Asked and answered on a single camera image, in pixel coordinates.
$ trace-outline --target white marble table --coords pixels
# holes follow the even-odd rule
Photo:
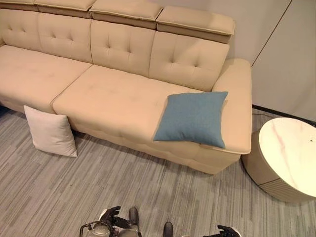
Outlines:
[[[250,177],[264,191],[288,202],[316,199],[316,128],[292,118],[275,118],[252,134],[243,156]]]

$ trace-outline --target white pillow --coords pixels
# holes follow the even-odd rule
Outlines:
[[[74,136],[65,115],[53,115],[24,106],[33,144],[42,151],[76,157]]]

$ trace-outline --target wall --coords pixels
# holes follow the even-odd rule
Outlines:
[[[258,57],[253,67],[253,104],[316,120],[316,108],[313,108],[313,104],[316,104],[315,57],[313,56],[315,55],[313,52],[315,35],[313,33],[316,31],[313,18],[315,18],[316,0],[150,1],[162,5],[207,10],[234,18],[236,31],[230,43],[228,57],[244,58],[251,64]],[[307,54],[305,49],[293,51],[293,48],[296,48],[294,45],[300,44],[309,48]]]
[[[253,65],[253,104],[316,121],[315,3],[289,6]]]

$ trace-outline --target sofa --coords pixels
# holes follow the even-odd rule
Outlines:
[[[230,17],[135,0],[12,1],[0,1],[0,105],[66,115],[76,131],[209,174],[250,152],[251,70],[226,59]],[[209,91],[228,91],[224,149],[153,141],[168,95]]]

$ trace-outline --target headrest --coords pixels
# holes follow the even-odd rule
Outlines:
[[[166,6],[156,21],[158,31],[221,43],[228,43],[235,30],[231,17],[178,6]]]
[[[38,6],[34,4],[34,0],[0,0],[0,8],[38,11]]]
[[[162,6],[146,0],[97,0],[90,11],[93,19],[156,28]]]
[[[92,18],[89,8],[95,0],[34,0],[40,12]]]

